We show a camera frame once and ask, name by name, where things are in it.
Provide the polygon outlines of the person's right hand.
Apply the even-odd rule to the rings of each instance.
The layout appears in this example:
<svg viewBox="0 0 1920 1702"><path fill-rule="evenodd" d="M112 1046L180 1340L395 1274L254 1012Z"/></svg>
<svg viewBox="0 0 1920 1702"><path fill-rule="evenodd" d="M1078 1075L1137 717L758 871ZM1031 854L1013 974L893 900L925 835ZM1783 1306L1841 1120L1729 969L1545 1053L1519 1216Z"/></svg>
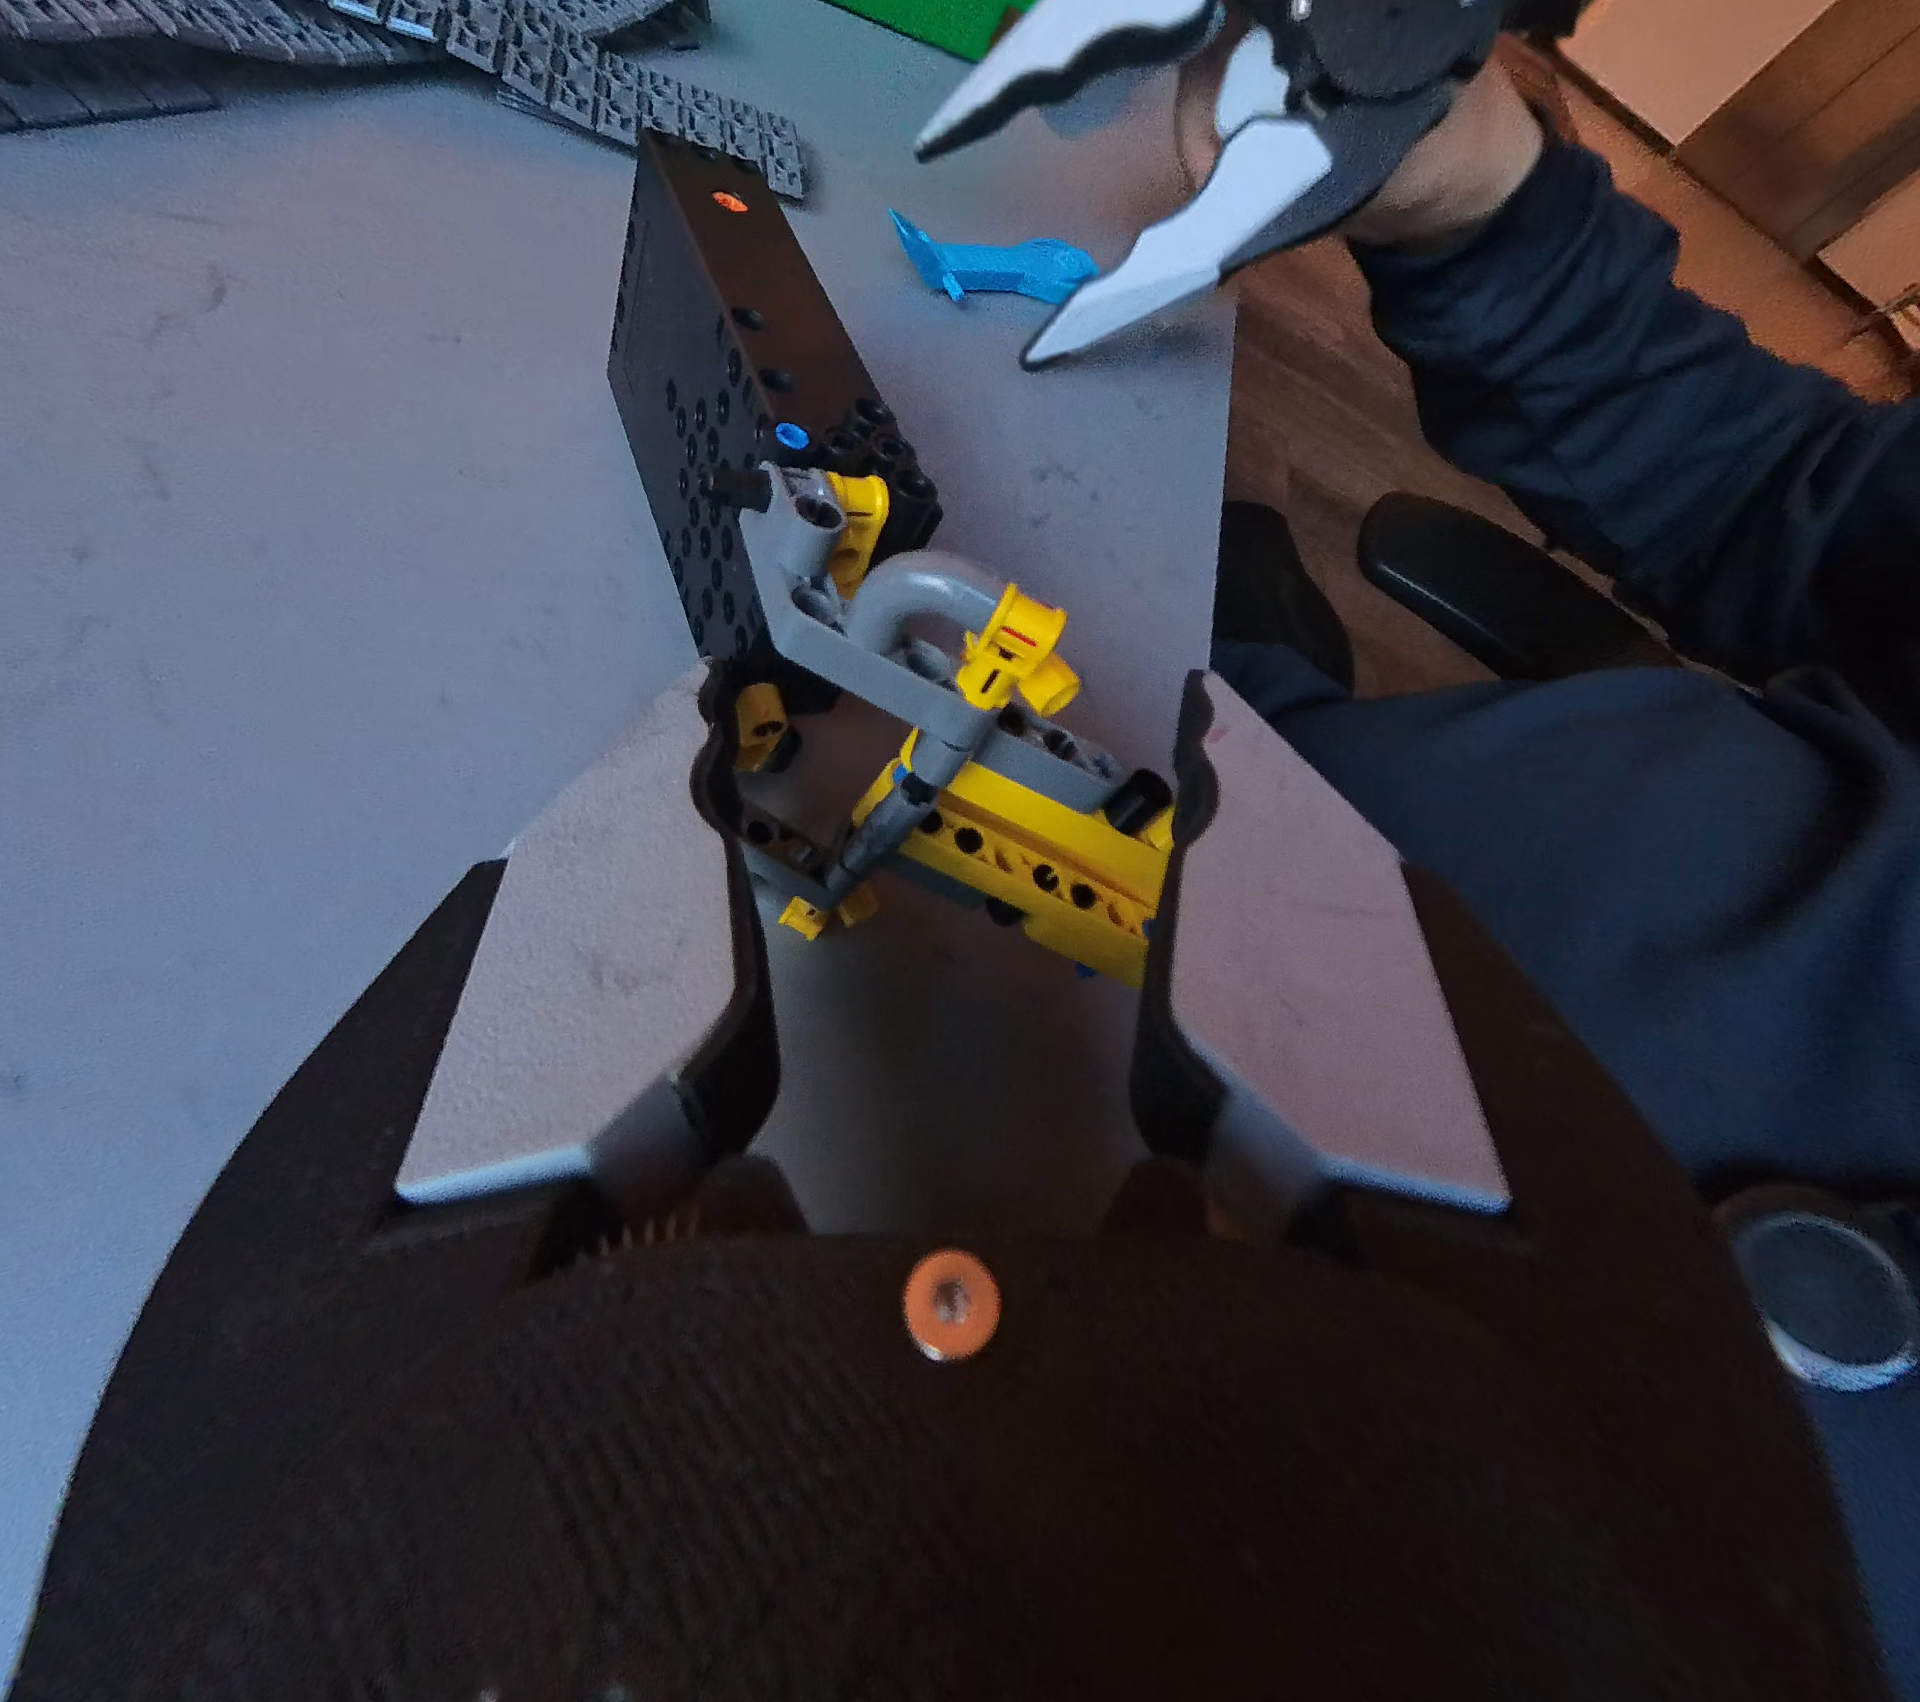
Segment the person's right hand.
<svg viewBox="0 0 1920 1702"><path fill-rule="evenodd" d="M1545 142L1508 68L1489 59L1337 231L1356 247L1437 250L1488 224Z"/></svg>

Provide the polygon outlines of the blue plastic brick separator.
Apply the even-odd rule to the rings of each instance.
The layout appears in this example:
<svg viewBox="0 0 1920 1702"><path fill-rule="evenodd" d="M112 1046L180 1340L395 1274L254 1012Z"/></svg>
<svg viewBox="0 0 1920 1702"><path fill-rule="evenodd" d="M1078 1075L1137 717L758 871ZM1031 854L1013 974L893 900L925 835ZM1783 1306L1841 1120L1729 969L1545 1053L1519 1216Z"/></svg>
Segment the blue plastic brick separator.
<svg viewBox="0 0 1920 1702"><path fill-rule="evenodd" d="M1035 235L1013 244L941 241L900 209L889 209L887 219L922 284L956 303L993 293L1059 305L1097 275L1091 254L1065 240Z"/></svg>

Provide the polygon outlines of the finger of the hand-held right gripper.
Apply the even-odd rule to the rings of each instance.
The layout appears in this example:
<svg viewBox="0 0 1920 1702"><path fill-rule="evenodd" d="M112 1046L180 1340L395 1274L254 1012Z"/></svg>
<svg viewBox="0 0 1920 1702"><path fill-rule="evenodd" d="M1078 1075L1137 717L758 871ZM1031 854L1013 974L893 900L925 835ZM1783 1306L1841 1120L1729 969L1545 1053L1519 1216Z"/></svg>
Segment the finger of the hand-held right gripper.
<svg viewBox="0 0 1920 1702"><path fill-rule="evenodd" d="M1037 0L923 121L916 159L968 147L1019 112L1064 103L1115 69L1190 56L1214 9L1215 0Z"/></svg>
<svg viewBox="0 0 1920 1702"><path fill-rule="evenodd" d="M1247 119L1181 207L1142 228L1112 271L1062 303L1019 349L1019 367L1043 369L1211 291L1233 256L1329 174L1331 153L1305 119Z"/></svg>

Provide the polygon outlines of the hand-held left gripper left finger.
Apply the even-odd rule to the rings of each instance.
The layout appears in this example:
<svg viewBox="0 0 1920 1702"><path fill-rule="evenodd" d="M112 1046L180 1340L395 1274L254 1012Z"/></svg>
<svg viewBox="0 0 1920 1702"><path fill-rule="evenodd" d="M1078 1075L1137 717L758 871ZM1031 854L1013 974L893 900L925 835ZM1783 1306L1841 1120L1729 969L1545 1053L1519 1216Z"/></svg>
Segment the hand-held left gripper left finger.
<svg viewBox="0 0 1920 1702"><path fill-rule="evenodd" d="M779 1044L752 880L711 801L715 688L690 665L509 845L395 1167L403 1201L584 1179L667 1210L763 1126Z"/></svg>

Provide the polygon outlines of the black mesh office chair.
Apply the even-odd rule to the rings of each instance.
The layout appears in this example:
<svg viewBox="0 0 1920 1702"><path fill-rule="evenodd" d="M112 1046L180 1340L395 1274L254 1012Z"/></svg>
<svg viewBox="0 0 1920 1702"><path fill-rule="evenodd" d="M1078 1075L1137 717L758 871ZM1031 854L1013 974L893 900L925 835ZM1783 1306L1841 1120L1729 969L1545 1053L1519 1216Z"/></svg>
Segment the black mesh office chair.
<svg viewBox="0 0 1920 1702"><path fill-rule="evenodd" d="M1360 575L1502 682L1678 668L1667 644L1611 597L1499 523L1390 491L1356 532ZM1343 689L1354 647L1285 517L1260 501L1220 508L1211 642L1276 644Z"/></svg>

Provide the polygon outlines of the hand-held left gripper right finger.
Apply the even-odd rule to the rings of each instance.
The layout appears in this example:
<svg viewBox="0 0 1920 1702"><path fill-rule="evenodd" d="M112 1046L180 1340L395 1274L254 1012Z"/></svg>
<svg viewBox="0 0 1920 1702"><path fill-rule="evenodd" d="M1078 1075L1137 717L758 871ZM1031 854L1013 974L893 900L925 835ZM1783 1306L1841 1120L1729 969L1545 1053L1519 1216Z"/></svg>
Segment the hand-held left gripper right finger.
<svg viewBox="0 0 1920 1702"><path fill-rule="evenodd" d="M1252 1239L1349 1189L1508 1211L1398 850L1211 670L1174 768L1131 1053L1148 1150Z"/></svg>

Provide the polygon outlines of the yellow grey brick arm assembly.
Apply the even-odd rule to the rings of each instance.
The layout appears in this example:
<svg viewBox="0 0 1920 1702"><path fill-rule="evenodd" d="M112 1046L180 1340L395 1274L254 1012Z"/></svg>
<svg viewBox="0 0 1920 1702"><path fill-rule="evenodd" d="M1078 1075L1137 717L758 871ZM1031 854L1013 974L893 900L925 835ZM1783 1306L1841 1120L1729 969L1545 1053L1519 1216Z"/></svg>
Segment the yellow grey brick arm assembly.
<svg viewBox="0 0 1920 1702"><path fill-rule="evenodd" d="M905 725L825 841L738 800L731 833L779 921L805 939L863 921L873 874L896 867L1140 986L1174 798L1059 719L1081 685L1059 650L1065 610L958 555L880 559L875 476L718 465L699 497L731 532L774 653Z"/></svg>

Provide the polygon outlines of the grey desk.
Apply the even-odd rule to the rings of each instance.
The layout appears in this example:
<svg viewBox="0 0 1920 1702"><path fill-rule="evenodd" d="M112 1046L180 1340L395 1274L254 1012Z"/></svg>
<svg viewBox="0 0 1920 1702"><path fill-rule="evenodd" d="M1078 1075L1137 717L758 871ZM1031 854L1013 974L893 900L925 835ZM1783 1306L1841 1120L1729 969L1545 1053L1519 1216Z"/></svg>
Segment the grey desk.
<svg viewBox="0 0 1920 1702"><path fill-rule="evenodd" d="M1164 768L1204 660L1235 303L1021 371L898 207L1099 258L1166 79L920 166L959 64L708 0L672 64L805 142L814 269L943 497ZM4 1675L140 1307L254 1120L478 859L691 660L607 386L631 159L468 72L4 138Z"/></svg>

